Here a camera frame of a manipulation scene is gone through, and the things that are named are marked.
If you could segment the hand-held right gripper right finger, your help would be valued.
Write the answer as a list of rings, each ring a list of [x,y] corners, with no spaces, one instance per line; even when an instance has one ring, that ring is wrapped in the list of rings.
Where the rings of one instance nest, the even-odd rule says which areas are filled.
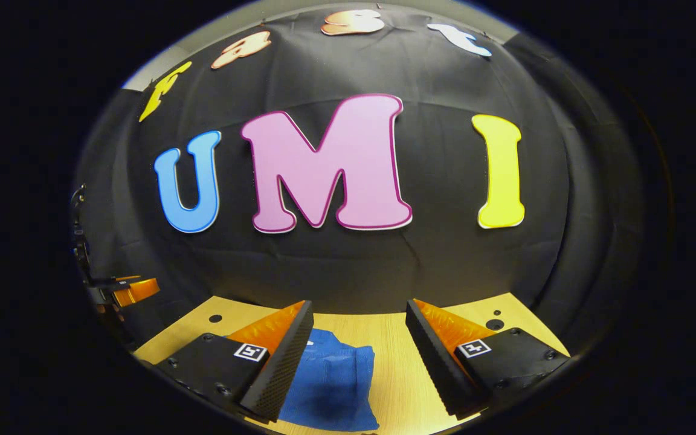
[[[501,331],[408,300],[405,324],[449,415],[508,407],[559,371],[569,356],[530,332]]]

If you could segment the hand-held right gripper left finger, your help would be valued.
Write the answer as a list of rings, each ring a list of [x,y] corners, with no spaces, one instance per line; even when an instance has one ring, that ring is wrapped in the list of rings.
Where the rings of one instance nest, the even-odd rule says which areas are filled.
[[[164,360],[164,375],[213,407],[275,423],[313,324],[302,300],[227,336],[204,332]]]

